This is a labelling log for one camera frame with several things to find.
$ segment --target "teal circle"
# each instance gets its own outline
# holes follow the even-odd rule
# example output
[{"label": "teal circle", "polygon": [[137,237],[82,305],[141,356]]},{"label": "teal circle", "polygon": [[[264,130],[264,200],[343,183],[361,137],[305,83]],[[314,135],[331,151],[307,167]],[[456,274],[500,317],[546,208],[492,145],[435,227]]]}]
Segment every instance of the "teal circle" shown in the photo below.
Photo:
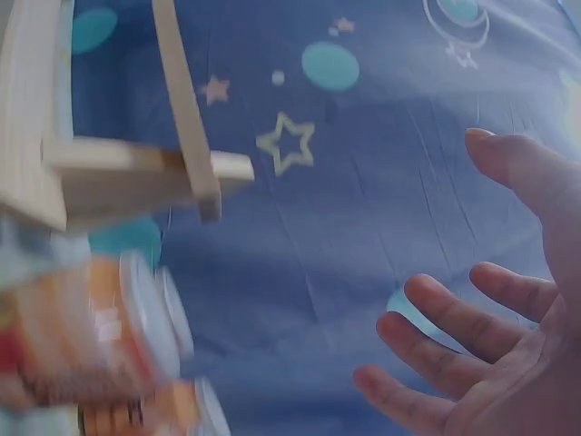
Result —
[{"label": "teal circle", "polygon": [[302,53],[302,71],[326,91],[346,91],[359,78],[359,62],[346,48],[320,42],[309,45]]},{"label": "teal circle", "polygon": [[73,21],[73,54],[90,52],[104,43],[115,30],[117,22],[117,14],[108,7],[91,9],[78,15]]},{"label": "teal circle", "polygon": [[162,234],[150,217],[105,228],[89,234],[91,252],[118,258],[122,252],[139,250],[152,269],[162,255]]},{"label": "teal circle", "polygon": [[476,0],[440,0],[444,11],[459,22],[469,23],[478,18]]},{"label": "teal circle", "polygon": [[426,318],[418,309],[416,309],[416,306],[414,306],[410,300],[408,300],[403,289],[400,289],[391,295],[386,310],[388,312],[401,313],[427,336],[433,336],[440,332],[440,329]]}]

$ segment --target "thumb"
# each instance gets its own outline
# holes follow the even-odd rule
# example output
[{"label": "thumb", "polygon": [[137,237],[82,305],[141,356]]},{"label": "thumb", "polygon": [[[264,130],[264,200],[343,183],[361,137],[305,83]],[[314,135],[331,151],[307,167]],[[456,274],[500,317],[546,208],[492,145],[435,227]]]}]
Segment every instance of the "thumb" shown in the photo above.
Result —
[{"label": "thumb", "polygon": [[[511,189],[538,216],[551,273],[569,312],[581,314],[579,164],[525,136],[468,129],[466,143],[478,170]],[[581,332],[581,317],[577,318],[577,331]]]}]

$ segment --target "bed sheet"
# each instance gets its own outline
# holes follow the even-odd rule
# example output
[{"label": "bed sheet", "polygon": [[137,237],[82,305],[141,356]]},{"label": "bed sheet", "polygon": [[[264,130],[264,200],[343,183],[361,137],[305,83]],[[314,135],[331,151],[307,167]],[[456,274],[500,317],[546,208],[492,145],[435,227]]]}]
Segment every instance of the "bed sheet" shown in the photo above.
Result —
[{"label": "bed sheet", "polygon": [[[415,273],[522,322],[468,270],[548,276],[539,224],[477,172],[464,132],[528,134],[576,157],[579,36],[556,0],[176,8],[210,146],[248,154],[256,171],[220,223],[155,217],[196,338],[184,376],[211,378],[237,436],[407,434],[351,373],[377,363],[432,392],[374,329],[399,310],[458,347],[405,299]],[[75,133],[177,148],[151,2],[77,0],[77,19],[95,11],[111,34],[73,57]]]}]

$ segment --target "wooden frame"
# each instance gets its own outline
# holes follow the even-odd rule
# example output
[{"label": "wooden frame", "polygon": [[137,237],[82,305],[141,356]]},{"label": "wooden frame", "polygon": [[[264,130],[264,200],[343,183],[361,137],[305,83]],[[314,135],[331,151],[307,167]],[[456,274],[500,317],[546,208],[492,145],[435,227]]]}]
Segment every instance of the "wooden frame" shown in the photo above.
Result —
[{"label": "wooden frame", "polygon": [[173,204],[197,203],[203,221],[218,219],[222,194],[254,174],[248,156],[208,147],[173,0],[153,0],[153,14],[180,152],[73,137],[73,8],[74,0],[0,6],[0,210],[61,232]]}]

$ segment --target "finger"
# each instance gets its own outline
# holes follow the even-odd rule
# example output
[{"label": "finger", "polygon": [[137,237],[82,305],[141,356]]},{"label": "finger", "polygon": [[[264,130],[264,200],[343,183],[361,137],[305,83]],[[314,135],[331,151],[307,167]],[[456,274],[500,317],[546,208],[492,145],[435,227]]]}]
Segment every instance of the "finger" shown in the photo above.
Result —
[{"label": "finger", "polygon": [[405,292],[426,318],[488,363],[510,352],[527,331],[466,304],[428,275],[409,279]]},{"label": "finger", "polygon": [[[581,170],[523,136],[494,136],[469,129],[467,147],[484,175],[504,184],[543,224],[547,264],[569,313],[581,312]],[[581,317],[569,317],[581,334]]]},{"label": "finger", "polygon": [[571,201],[576,211],[581,211],[581,173],[577,163],[525,136],[496,136],[468,129],[466,144],[478,170],[512,189],[541,221],[560,215],[558,206]]},{"label": "finger", "polygon": [[355,385],[379,411],[418,436],[442,436],[454,403],[413,391],[382,369],[358,369]]},{"label": "finger", "polygon": [[541,322],[558,296],[549,280],[525,277],[493,263],[479,263],[470,280],[485,295],[534,322]]},{"label": "finger", "polygon": [[378,334],[402,361],[455,400],[480,382],[490,366],[437,343],[397,312],[379,318]]}]

